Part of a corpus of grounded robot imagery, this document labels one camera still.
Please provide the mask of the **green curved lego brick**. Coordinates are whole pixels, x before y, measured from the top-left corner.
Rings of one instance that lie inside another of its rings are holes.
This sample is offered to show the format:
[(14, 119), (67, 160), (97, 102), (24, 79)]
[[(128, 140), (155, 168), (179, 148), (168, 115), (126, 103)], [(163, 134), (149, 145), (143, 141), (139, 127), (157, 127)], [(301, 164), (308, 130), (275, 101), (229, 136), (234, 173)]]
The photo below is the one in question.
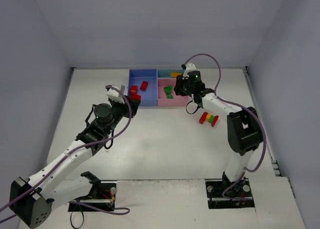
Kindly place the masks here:
[(165, 93), (166, 95), (171, 95), (171, 94), (172, 94), (172, 91), (173, 91), (173, 87), (170, 86), (170, 85), (165, 86), (165, 87), (163, 88), (163, 91), (164, 91), (164, 93)]

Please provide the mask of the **red round printed lego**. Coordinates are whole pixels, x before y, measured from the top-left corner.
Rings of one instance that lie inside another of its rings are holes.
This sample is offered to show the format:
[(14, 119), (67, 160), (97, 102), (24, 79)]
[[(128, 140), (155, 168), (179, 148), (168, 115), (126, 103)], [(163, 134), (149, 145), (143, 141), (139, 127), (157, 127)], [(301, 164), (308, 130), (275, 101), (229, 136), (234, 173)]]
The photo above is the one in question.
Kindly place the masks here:
[(130, 92), (130, 95), (136, 95), (138, 93), (138, 86), (137, 85), (132, 85), (130, 87), (129, 92)]

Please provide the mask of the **yellow lego brick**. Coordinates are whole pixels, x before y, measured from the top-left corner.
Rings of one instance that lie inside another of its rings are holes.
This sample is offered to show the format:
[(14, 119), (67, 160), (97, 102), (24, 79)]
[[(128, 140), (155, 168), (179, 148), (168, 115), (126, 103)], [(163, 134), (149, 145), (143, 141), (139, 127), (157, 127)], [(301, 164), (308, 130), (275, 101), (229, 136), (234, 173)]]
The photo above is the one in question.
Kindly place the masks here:
[(182, 76), (183, 74), (181, 72), (171, 72), (170, 77), (171, 78), (176, 78), (178, 76)]

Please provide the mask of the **red lego brick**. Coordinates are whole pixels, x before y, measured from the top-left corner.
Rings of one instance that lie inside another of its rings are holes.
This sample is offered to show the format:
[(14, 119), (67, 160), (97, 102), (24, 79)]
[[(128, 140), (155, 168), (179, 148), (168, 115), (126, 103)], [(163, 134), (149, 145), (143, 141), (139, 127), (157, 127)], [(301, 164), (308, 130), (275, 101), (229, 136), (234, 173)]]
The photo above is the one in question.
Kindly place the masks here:
[(140, 90), (142, 92), (145, 92), (148, 88), (149, 82), (148, 81), (142, 81), (141, 85), (140, 85)]

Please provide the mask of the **red yellow green lego assembly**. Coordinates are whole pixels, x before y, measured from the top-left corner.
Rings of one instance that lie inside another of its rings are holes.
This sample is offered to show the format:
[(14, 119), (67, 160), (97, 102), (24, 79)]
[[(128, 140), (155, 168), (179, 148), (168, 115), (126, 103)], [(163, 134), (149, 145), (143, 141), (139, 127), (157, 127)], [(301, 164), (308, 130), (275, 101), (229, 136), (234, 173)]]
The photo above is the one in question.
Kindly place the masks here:
[(211, 125), (212, 127), (214, 127), (214, 126), (216, 125), (218, 119), (219, 119), (219, 116), (218, 116), (218, 115), (212, 115), (211, 113), (204, 112), (204, 113), (201, 115), (201, 117), (200, 117), (200, 119), (199, 119), (198, 122), (199, 122), (200, 124), (203, 124), (204, 122), (208, 122), (208, 123), (210, 123), (210, 125)]

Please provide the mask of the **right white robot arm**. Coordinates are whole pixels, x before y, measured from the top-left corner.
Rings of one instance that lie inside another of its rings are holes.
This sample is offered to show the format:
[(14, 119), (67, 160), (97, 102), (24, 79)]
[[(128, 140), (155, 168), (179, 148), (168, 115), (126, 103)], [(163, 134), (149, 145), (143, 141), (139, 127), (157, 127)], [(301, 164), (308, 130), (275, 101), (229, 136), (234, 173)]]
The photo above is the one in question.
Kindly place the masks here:
[(222, 174), (222, 185), (228, 188), (238, 184), (244, 177), (253, 152), (264, 139), (256, 110), (219, 97), (214, 89), (205, 86), (198, 70), (178, 75), (173, 90), (177, 96), (191, 97), (198, 108), (217, 113), (226, 122), (227, 141), (232, 153)]

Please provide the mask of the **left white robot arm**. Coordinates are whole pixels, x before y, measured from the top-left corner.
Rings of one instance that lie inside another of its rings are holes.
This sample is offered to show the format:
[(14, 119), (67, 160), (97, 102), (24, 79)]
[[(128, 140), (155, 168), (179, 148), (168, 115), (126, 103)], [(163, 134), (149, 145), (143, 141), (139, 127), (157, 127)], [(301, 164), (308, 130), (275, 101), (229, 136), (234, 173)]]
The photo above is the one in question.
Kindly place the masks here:
[(64, 179), (91, 159), (115, 138), (115, 128), (123, 118), (131, 120), (141, 101), (132, 96), (110, 97), (109, 103), (94, 104), (85, 119), (85, 128), (55, 160), (27, 179), (18, 177), (10, 186), (9, 208), (30, 229), (42, 225), (53, 210), (81, 197), (93, 198), (100, 180), (91, 172), (78, 179)]

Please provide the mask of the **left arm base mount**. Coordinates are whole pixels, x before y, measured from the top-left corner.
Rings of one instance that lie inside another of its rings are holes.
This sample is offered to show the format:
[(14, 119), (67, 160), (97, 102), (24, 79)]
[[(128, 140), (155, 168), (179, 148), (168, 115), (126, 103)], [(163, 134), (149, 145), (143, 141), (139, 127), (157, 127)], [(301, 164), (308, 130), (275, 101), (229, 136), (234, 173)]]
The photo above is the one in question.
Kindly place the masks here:
[(92, 207), (113, 212), (116, 206), (117, 181), (102, 180), (94, 196), (81, 196), (74, 201), (88, 204)]

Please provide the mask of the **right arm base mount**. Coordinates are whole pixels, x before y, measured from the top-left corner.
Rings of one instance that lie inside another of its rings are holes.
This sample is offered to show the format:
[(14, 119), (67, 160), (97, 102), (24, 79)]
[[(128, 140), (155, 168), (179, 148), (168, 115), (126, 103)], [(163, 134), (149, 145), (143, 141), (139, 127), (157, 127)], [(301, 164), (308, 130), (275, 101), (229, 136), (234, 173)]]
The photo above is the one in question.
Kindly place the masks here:
[(254, 208), (251, 186), (248, 178), (242, 179), (236, 186), (227, 188), (222, 180), (205, 180), (207, 205), (210, 210)]

